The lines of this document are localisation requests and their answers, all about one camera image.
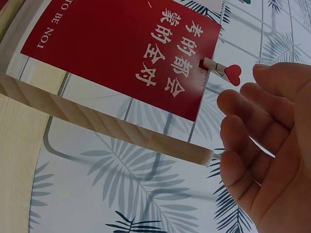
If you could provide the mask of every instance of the white chinese characters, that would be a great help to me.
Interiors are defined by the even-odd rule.
[[[156,82],[152,82],[151,79],[155,77],[156,69],[148,69],[144,63],[142,64],[145,69],[141,70],[141,73],[144,75],[141,77],[139,74],[136,74],[136,78],[147,83],[146,86],[155,86]]]
[[[167,8],[165,8],[165,11],[162,12],[162,15],[164,17],[161,19],[161,23],[166,20],[171,23],[171,26],[176,27],[179,24],[179,20],[181,20],[181,17],[177,13],[172,13],[170,10],[167,10]]]
[[[157,39],[163,44],[169,43],[171,41],[171,39],[169,39],[169,36],[173,35],[173,33],[171,32],[170,29],[162,27],[161,25],[157,25],[157,29],[155,31],[157,32],[157,34],[151,33],[151,36],[154,39]]]
[[[194,41],[187,39],[185,37],[182,37],[183,40],[180,42],[182,46],[177,45],[177,48],[182,51],[183,53],[187,54],[188,56],[195,55],[196,52],[193,50],[197,47]]]
[[[175,57],[174,64],[171,64],[172,67],[174,67],[174,72],[176,74],[183,74],[185,77],[189,76],[190,69],[192,68],[192,65],[190,62],[183,57]]]
[[[171,90],[171,94],[176,98],[176,96],[180,92],[184,92],[185,89],[180,85],[177,78],[175,78],[173,81],[171,81],[171,78],[167,79],[167,86],[164,88],[164,90],[168,91]]]
[[[190,33],[194,33],[194,36],[198,36],[200,37],[201,34],[203,33],[203,30],[202,30],[202,27],[198,24],[198,25],[195,25],[195,23],[192,21],[192,26],[189,27],[188,25],[186,25],[186,29],[188,32]]]
[[[155,64],[159,59],[165,60],[165,56],[161,53],[159,47],[157,44],[155,44],[155,47],[151,47],[152,44],[148,45],[147,51],[144,55],[144,58],[147,58],[148,56],[152,57],[152,64]]]

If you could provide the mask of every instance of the red heart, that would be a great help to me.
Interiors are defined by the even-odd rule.
[[[225,69],[225,74],[233,85],[240,85],[240,75],[242,74],[241,67],[239,67],[238,65],[229,66]]]

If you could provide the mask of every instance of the wooden board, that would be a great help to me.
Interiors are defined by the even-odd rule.
[[[139,147],[208,166],[213,151],[117,119],[0,73],[0,94],[51,116]]]
[[[0,41],[24,2],[25,0],[9,0],[1,10]],[[33,72],[25,74],[27,77],[23,79],[56,94],[65,72],[41,62],[34,62],[32,66],[34,66]],[[2,233],[28,233],[34,172],[48,117],[47,114],[7,97],[0,97],[0,229]]]

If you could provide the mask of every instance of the light wood table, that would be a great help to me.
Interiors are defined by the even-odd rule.
[[[0,11],[0,42],[24,2],[25,0],[9,0]],[[28,82],[56,94],[65,72],[39,61],[32,62],[31,66]],[[2,233],[28,232],[33,178],[48,117],[47,114],[0,95]]]

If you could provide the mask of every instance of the clothespin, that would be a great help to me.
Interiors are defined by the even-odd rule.
[[[239,86],[241,83],[240,75],[242,70],[238,65],[225,67],[206,57],[203,61],[203,66],[210,69],[213,73],[226,80],[227,82],[233,84],[234,86]]]

